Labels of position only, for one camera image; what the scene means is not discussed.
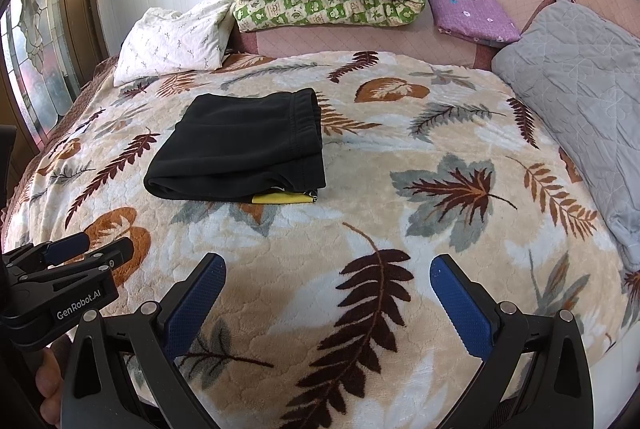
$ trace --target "brown leaf print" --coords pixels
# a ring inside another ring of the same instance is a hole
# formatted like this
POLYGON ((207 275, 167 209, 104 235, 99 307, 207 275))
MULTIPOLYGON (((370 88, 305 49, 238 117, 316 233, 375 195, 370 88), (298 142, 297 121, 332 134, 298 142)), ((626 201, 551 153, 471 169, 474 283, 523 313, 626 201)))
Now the brown leaf print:
POLYGON ((133 165, 136 158, 140 158, 145 151, 151 149, 150 145, 157 141, 154 137, 159 135, 159 133, 151 132, 139 134, 134 137, 127 148, 117 158, 114 158, 109 162, 107 167, 99 171, 95 178, 91 180, 91 183, 87 185, 86 189, 82 191, 69 208, 65 219, 65 228, 69 226, 69 221, 71 221, 76 210, 80 208, 80 205, 82 205, 89 196, 107 183, 109 178, 113 180, 118 172, 122 172, 124 170, 127 163, 133 165))
POLYGON ((623 276, 623 290, 628 293, 625 315, 622 326, 632 325, 640 314, 640 271, 625 272, 623 276))
POLYGON ((131 206, 121 206, 101 215, 90 224, 84 233, 89 236, 89 250, 95 250, 116 241, 121 237, 129 237, 133 242, 133 256, 128 263, 113 271, 116 286, 125 283, 145 260, 151 248, 151 235, 147 229, 134 226, 138 213, 131 206))
POLYGON ((262 223, 262 213, 264 212, 264 205, 260 203, 238 203, 238 208, 242 212, 247 213, 255 222, 260 225, 262 223))
POLYGON ((72 156, 78 154, 78 152, 80 151, 80 148, 81 148, 80 139, 79 138, 72 139, 71 142, 65 145, 65 148, 53 158, 53 160, 49 163, 49 165, 47 165, 46 167, 43 167, 42 169, 38 169, 38 174, 40 176, 46 176, 54 169, 54 167, 56 166, 56 163, 59 160, 67 160, 71 158, 72 156))
POLYGON ((190 91, 190 89, 203 86, 205 83, 197 84, 194 82, 194 72, 174 73, 169 75, 158 88, 157 95, 160 97, 172 96, 174 94, 180 94, 184 91, 190 91))
POLYGON ((511 158, 517 162, 525 170, 524 187, 531 188, 531 198, 533 201, 540 202, 540 212, 546 211, 548 204, 549 214, 554 225, 558 225, 558 220, 564 229, 564 233, 569 235, 571 230, 574 237, 580 237, 585 240, 586 235, 593 235, 596 227, 593 220, 598 216, 596 210, 588 210, 577 203, 570 197, 569 193, 564 190, 564 186, 556 183, 558 178, 550 174, 550 170, 545 168, 543 163, 533 164, 526 167, 522 162, 511 158))
POLYGON ((357 52, 353 54, 353 60, 343 67, 329 73, 327 78, 338 84, 340 78, 347 73, 354 72, 355 70, 363 70, 369 66, 373 66, 378 63, 377 52, 357 52))
POLYGON ((429 88, 420 84, 409 84, 402 78, 385 76, 365 82, 356 91, 353 102, 395 102, 405 96, 424 98, 429 88))
MULTIPOLYGON (((74 132, 72 134, 77 133, 78 131, 80 131, 81 129, 85 128, 86 126, 88 126, 89 124, 91 124, 96 118, 98 118, 102 113, 104 112, 104 109, 100 108, 98 111, 96 111, 95 113, 93 113, 88 119, 86 119, 84 122, 82 122, 80 125, 78 125, 78 127, 76 127, 76 129, 74 130, 74 132)), ((53 154, 54 152, 56 152, 58 150, 58 148, 65 143, 67 140, 69 140, 69 136, 67 135, 65 137, 63 137, 56 145, 55 147, 51 150, 50 154, 53 154)))
POLYGON ((146 88, 151 86, 157 79, 151 76, 146 76, 141 79, 133 88, 125 89, 122 94, 126 97, 136 96, 139 93, 146 93, 146 88))
POLYGON ((343 391, 364 398, 365 372, 381 372, 380 359, 372 343, 398 352, 387 318, 397 326, 404 326, 396 300, 411 300, 400 283, 411 281, 414 276, 393 263, 408 261, 409 256, 397 249, 379 250, 367 234, 348 223, 343 225, 364 237, 373 253, 354 259, 340 272, 353 274, 336 287, 351 290, 338 304, 351 308, 334 324, 337 330, 318 345, 319 351, 327 352, 311 362, 309 366, 314 371, 298 381, 297 386, 306 391, 289 401, 287 407, 291 409, 282 415, 284 423, 280 429, 329 427, 332 423, 329 406, 339 413, 347 412, 343 391))
POLYGON ((442 213, 438 221, 442 221, 442 218, 452 208, 461 206, 459 214, 468 207, 468 224, 473 222, 474 214, 478 210, 480 219, 484 221, 484 213, 489 206, 489 198, 495 198, 505 203, 509 203, 515 210, 518 208, 513 205, 509 200, 492 194, 491 190, 491 176, 492 172, 487 172, 486 169, 478 171, 474 169, 473 174, 465 176, 460 172, 460 169, 456 168, 455 171, 449 173, 453 177, 451 180, 435 180, 428 182, 424 179, 420 179, 414 182, 411 186, 407 187, 408 190, 412 190, 415 194, 425 192, 429 196, 444 196, 444 198, 438 202, 435 206, 440 208, 442 213))
POLYGON ((20 207, 23 203, 28 203, 31 200, 31 187, 33 187, 33 179, 35 175, 36 173, 33 173, 31 176, 29 176, 29 180, 24 184, 22 192, 20 193, 20 196, 18 196, 18 207, 20 207))
POLYGON ((578 173, 578 169, 574 164, 574 161, 569 158, 569 155, 564 152, 564 149, 561 147, 558 148, 558 154, 560 155, 561 160, 564 162, 564 167, 566 168, 566 173, 569 175, 569 179, 572 184, 578 183, 582 181, 582 176, 578 173))
POLYGON ((533 115, 529 108, 517 98, 510 98, 507 102, 513 108, 513 114, 516 117, 516 124, 518 124, 518 129, 520 130, 522 137, 530 146, 540 149, 536 145, 536 140, 533 138, 535 126, 533 125, 533 115))
POLYGON ((357 120, 346 118, 343 114, 338 113, 334 109, 334 107, 329 103, 329 99, 322 93, 316 92, 316 97, 318 98, 318 105, 320 107, 322 131, 325 135, 329 136, 332 133, 342 134, 345 131, 358 134, 359 130, 371 129, 372 127, 381 125, 378 123, 359 122, 357 120))
POLYGON ((254 54, 231 54, 222 64, 222 68, 217 69, 214 73, 228 73, 259 66, 275 60, 273 57, 265 57, 263 55, 254 54))

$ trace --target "bed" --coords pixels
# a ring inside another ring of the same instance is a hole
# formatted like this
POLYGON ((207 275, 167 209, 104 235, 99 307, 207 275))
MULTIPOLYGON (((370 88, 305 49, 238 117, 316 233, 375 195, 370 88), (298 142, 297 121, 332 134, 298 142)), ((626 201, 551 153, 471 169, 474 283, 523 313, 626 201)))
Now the bed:
POLYGON ((120 88, 113 70, 28 168, 2 248, 129 236, 134 256, 105 314, 159 300, 205 253, 222 255, 225 288, 176 361, 221 427, 436 427, 478 367, 431 289, 439 253, 526 313, 571 310, 590 365, 616 342, 628 305, 616 246, 571 159, 492 73, 374 51, 235 54, 215 72, 120 88), (144 189, 197 95, 305 87, 322 109, 316 203, 172 202, 144 189))

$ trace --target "yellow fabric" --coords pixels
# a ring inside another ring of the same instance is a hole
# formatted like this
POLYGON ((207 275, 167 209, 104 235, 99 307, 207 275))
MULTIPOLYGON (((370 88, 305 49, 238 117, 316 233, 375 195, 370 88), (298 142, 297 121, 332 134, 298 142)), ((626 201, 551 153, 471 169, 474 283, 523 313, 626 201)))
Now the yellow fabric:
POLYGON ((266 205, 285 205, 287 203, 313 203, 314 199, 301 192, 268 192, 256 194, 252 203, 264 203, 266 205))

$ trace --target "purple floral pillow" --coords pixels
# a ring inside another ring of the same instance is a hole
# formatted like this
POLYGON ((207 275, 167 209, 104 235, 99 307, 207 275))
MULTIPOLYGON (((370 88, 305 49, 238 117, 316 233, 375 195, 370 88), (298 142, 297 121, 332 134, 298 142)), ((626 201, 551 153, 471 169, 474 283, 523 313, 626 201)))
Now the purple floral pillow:
POLYGON ((520 39, 496 0, 429 0, 438 31, 465 41, 501 48, 520 39))

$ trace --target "white pillow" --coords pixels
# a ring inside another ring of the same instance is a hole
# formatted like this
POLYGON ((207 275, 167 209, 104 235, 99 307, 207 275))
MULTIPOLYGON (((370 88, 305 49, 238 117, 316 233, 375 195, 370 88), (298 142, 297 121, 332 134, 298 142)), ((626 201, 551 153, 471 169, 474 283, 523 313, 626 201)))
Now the white pillow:
POLYGON ((231 3, 207 0, 184 14, 163 8, 147 10, 122 44, 113 86, 141 76, 217 70, 234 24, 231 3))

